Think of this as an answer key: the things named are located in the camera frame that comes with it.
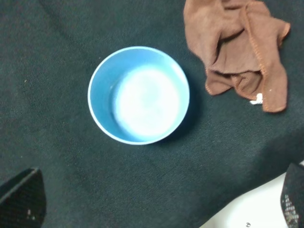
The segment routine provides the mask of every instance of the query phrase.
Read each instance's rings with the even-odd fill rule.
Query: blue bowl
[[[122,143],[144,145],[171,134],[189,105],[181,67],[150,47],[114,52],[92,75],[88,102],[99,128]]]

